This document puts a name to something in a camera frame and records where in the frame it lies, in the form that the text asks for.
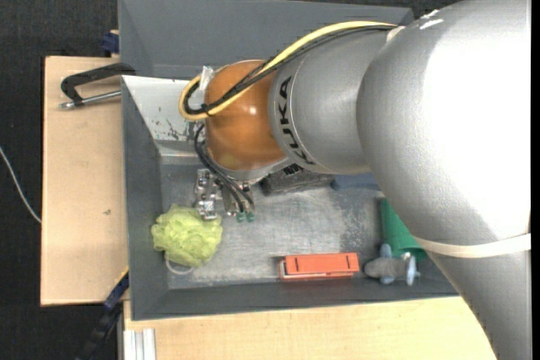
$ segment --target green cylinder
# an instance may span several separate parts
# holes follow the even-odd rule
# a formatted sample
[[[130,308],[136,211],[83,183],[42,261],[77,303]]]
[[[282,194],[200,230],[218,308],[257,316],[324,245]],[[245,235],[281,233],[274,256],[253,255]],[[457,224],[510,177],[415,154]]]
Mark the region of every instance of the green cylinder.
[[[427,256],[386,198],[381,201],[381,221],[382,238],[390,245],[392,256],[398,257],[410,252],[417,261]]]

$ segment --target wooden table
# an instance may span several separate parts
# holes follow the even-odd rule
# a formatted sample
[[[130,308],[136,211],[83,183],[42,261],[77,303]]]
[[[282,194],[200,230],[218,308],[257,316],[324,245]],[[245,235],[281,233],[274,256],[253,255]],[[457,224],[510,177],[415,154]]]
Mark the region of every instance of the wooden table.
[[[41,304],[105,300],[127,265],[118,100],[60,110],[62,79],[118,59],[48,57],[45,65]],[[118,79],[81,94],[118,89]],[[482,327],[461,298],[359,304],[170,320],[155,328],[158,360],[474,359],[492,360]]]

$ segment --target black handle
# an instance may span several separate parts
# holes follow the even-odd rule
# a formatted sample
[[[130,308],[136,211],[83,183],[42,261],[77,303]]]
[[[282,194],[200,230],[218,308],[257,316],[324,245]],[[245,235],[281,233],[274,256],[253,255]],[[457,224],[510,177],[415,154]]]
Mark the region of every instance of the black handle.
[[[104,78],[114,77],[115,75],[135,75],[135,70],[126,63],[115,63],[106,67],[98,67],[83,73],[76,73],[65,77],[60,84],[60,89],[71,99],[75,105],[83,105],[83,98],[75,89],[86,83],[93,83]]]

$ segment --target metal clamp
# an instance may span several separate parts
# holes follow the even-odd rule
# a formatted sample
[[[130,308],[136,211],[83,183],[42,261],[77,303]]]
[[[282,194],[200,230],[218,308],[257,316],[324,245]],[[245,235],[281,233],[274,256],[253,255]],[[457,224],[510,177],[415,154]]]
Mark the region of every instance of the metal clamp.
[[[60,89],[69,99],[71,99],[71,101],[64,102],[63,104],[60,104],[59,107],[64,109],[80,107],[93,102],[99,102],[104,99],[120,96],[122,92],[117,90],[116,92],[109,92],[106,94],[90,96],[89,98],[83,98],[75,89],[77,86],[93,83],[94,81],[114,77],[116,75],[135,75],[135,70],[126,63],[115,63],[114,65],[98,67],[97,69],[92,69],[90,71],[76,73],[74,75],[70,75],[69,77],[65,77],[60,85]]]

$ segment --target green object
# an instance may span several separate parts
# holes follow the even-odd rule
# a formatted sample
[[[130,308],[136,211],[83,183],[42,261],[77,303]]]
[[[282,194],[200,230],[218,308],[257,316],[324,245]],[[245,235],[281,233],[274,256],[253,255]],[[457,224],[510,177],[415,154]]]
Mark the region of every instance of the green object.
[[[191,207],[170,206],[151,228],[154,249],[164,251],[165,258],[188,267],[208,262],[221,242],[221,218],[204,221]]]
[[[381,221],[382,238],[390,245],[392,256],[398,257],[410,252],[417,261],[427,256],[386,198],[381,201]]]

